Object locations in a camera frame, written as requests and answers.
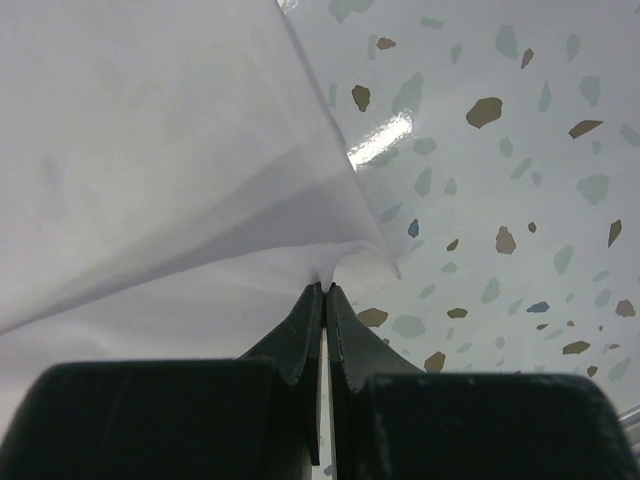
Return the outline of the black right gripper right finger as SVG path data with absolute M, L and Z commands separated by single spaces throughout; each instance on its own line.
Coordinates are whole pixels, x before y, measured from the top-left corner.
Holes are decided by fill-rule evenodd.
M 635 459 L 590 380 L 426 373 L 325 297 L 337 479 L 631 479 Z

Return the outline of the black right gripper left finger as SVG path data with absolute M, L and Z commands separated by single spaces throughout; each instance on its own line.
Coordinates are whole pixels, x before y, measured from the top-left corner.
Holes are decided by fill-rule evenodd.
M 1 445 L 5 479 L 308 479 L 320 462 L 323 292 L 236 359 L 44 371 Z

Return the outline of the white t shirt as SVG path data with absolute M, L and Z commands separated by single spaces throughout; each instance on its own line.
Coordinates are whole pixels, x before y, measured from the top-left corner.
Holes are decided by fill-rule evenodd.
M 1 5 L 1 362 L 230 352 L 395 266 L 274 1 Z

